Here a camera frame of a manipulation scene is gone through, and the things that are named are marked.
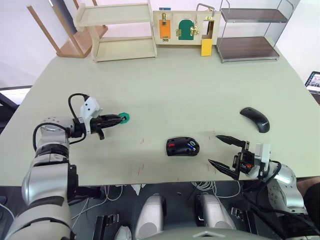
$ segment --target green door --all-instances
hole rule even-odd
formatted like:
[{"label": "green door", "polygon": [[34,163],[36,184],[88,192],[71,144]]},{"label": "green door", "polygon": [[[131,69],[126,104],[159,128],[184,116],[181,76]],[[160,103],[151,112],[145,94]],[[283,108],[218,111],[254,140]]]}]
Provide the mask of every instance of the green door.
[{"label": "green door", "polygon": [[181,35],[179,40],[193,40],[194,36],[190,35],[190,28],[194,27],[194,23],[189,19],[184,19],[179,23],[179,30],[181,30]]}]

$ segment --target tabletop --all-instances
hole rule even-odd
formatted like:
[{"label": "tabletop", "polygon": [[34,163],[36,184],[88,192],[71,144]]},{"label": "tabletop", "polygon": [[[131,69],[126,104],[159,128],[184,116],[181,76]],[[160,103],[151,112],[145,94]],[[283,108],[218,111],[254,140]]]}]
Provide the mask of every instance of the tabletop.
[{"label": "tabletop", "polygon": [[[231,178],[208,159],[231,166],[239,147],[215,135],[271,144],[271,159],[288,165],[297,177],[320,174],[320,107],[297,73],[279,60],[222,64],[215,50],[158,48],[157,58],[94,63],[55,57],[38,78],[0,135],[0,185],[20,186],[35,156],[34,128],[47,117],[71,117],[68,96],[85,93],[101,114],[127,112],[130,121],[70,146],[79,184],[115,185]],[[76,114],[82,99],[73,100]],[[270,131],[239,114],[253,107],[267,116]],[[197,156],[167,156],[172,137],[195,138]],[[247,179],[244,174],[240,179]]]}]

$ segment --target computer mouse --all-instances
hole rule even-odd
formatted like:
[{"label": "computer mouse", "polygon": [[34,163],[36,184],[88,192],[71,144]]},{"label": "computer mouse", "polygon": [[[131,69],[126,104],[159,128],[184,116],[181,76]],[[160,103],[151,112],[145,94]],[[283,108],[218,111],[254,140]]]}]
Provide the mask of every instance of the computer mouse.
[{"label": "computer mouse", "polygon": [[267,133],[270,130],[270,122],[268,118],[258,110],[252,107],[245,107],[240,114],[252,120],[258,127],[260,133]]},{"label": "computer mouse", "polygon": [[197,141],[188,136],[181,136],[166,141],[166,154],[168,156],[195,156],[200,146]]}]

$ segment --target screen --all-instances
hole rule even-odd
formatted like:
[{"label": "screen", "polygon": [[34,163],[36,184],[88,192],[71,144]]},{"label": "screen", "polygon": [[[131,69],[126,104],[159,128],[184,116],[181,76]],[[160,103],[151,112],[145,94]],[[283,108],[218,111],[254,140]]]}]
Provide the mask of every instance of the screen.
[{"label": "screen", "polygon": [[312,73],[306,82],[306,89],[311,93],[320,93],[320,73]]}]

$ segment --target green object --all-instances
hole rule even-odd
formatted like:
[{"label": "green object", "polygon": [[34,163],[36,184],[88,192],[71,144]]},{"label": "green object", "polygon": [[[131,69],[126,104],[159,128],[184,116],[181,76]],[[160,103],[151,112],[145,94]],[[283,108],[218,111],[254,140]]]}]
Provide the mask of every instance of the green object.
[{"label": "green object", "polygon": [[119,117],[123,118],[120,124],[126,124],[130,120],[130,115],[126,112],[122,112],[118,114]]},{"label": "green object", "polygon": [[181,36],[179,36],[179,40],[193,40],[194,36],[191,36],[190,28],[193,28],[195,24],[189,20],[184,19],[179,23],[179,29],[181,29]]}]

